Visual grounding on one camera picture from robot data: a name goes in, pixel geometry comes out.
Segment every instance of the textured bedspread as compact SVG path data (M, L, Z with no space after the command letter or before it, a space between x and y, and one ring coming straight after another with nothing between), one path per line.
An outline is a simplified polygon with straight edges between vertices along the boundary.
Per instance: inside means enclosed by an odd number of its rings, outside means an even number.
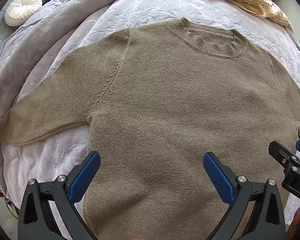
M0 119L75 48L122 28L175 17L237 29L270 51L300 87L300 52L285 29L224 0L52 0L6 40L0 52ZM89 128L82 126L28 146L0 146L0 188L20 207L30 178L54 180L82 161L88 134ZM82 202L76 207L80 212ZM61 231L70 237L64 227Z

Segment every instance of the sweater sleeve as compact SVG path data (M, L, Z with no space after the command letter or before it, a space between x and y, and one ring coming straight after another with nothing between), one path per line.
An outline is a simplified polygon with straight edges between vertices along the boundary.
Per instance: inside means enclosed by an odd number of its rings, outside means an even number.
M300 89L279 61L274 65L283 96L287 101L291 118L298 132L298 137L300 137Z
M69 53L55 72L6 112L0 142L26 144L87 123L115 78L128 42L125 29Z

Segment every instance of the sweater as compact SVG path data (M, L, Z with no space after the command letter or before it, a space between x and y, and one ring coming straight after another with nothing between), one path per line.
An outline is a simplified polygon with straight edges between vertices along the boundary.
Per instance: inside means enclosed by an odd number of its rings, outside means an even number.
M83 124L88 152L101 155L83 204L96 237L199 240L228 208L203 169L208 151L250 181L276 180L285 204L268 146L295 152L300 90L238 31L173 19L69 53L4 115L0 142L29 144Z

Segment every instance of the metal screw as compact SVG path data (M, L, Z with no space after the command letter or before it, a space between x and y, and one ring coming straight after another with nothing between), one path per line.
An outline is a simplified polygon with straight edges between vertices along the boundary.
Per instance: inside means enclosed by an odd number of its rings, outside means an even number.
M60 181L60 182L64 181L65 179L66 179L66 176L65 176L65 175L60 175L60 176L58 176L58 178L57 178L57 180Z
M269 179L269 184L274 186L275 185L275 180L274 179Z
M240 182L246 182L246 181L247 181L247 179L246 179L245 176L239 176L239 177L238 177L238 180L239 180Z
M29 181L28 181L28 184L29 185L32 185L32 184L34 184L35 183L35 179L29 179Z

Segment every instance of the sweater neckline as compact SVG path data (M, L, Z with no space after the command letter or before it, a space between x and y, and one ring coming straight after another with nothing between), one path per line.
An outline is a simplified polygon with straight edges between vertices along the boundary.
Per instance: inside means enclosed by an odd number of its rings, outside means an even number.
M167 26L181 40L185 41L195 49L216 57L232 58L237 57L245 50L247 39L236 29L225 30L212 26L201 25L188 21L186 18L173 19L167 21ZM231 43L221 45L217 43L209 43L199 36L195 36L186 28L203 30L213 34L221 34L233 38Z

